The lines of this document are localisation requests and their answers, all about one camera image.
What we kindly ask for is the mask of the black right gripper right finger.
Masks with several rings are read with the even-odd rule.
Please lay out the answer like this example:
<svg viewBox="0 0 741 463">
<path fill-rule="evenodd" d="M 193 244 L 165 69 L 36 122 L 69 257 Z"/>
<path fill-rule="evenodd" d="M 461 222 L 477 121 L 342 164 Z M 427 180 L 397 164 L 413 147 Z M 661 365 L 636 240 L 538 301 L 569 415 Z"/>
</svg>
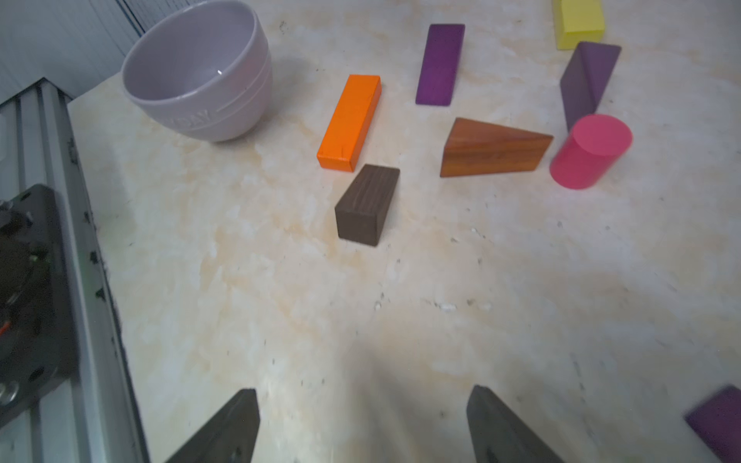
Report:
<svg viewBox="0 0 741 463">
<path fill-rule="evenodd" d="M 466 416 L 478 463 L 565 462 L 488 387 L 473 387 Z"/>
</svg>

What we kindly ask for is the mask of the purple triangular block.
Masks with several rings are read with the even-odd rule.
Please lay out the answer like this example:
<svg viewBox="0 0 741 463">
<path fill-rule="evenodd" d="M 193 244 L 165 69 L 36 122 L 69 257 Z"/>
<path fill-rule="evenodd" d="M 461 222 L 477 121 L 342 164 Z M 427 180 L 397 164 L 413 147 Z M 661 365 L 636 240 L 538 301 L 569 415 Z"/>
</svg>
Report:
<svg viewBox="0 0 741 463">
<path fill-rule="evenodd" d="M 579 42 L 560 81 L 567 130 L 596 113 L 621 55 L 621 46 Z"/>
<path fill-rule="evenodd" d="M 722 462 L 740 461 L 739 388 L 721 388 L 690 410 L 684 420 Z"/>
</svg>

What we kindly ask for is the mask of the reddish brown wooden wedge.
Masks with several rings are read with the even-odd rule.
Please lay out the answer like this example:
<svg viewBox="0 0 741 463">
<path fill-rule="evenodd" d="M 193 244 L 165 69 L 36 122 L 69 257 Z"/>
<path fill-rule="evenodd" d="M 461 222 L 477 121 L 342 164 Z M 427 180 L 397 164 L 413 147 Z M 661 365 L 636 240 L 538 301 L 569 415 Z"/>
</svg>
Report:
<svg viewBox="0 0 741 463">
<path fill-rule="evenodd" d="M 458 117 L 443 150 L 440 177 L 532 172 L 554 137 Z"/>
</svg>

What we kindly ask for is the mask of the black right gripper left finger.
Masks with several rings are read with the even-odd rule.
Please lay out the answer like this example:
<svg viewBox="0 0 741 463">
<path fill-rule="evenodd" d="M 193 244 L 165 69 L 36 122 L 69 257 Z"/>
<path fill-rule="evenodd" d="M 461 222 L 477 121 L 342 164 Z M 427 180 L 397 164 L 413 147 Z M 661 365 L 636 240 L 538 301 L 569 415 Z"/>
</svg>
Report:
<svg viewBox="0 0 741 463">
<path fill-rule="evenodd" d="M 260 424 L 257 392 L 241 389 L 168 462 L 250 463 Z"/>
</svg>

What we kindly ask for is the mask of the purple rectangular block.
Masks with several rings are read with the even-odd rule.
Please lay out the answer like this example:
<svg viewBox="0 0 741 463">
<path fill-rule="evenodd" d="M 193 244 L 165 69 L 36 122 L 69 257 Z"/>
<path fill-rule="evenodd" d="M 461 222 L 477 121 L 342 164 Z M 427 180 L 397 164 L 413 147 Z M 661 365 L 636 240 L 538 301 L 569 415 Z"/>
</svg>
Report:
<svg viewBox="0 0 741 463">
<path fill-rule="evenodd" d="M 451 104 L 464 34 L 464 24 L 430 25 L 415 100 L 418 105 Z"/>
</svg>

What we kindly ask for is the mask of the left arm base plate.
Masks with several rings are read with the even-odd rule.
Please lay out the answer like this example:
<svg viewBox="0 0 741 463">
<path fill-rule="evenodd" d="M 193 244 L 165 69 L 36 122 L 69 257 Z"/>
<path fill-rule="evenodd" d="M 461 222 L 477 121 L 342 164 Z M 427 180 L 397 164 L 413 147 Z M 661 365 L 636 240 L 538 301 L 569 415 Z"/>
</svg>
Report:
<svg viewBox="0 0 741 463">
<path fill-rule="evenodd" d="M 1 205 L 1 424 L 76 372 L 78 347 L 55 191 Z"/>
</svg>

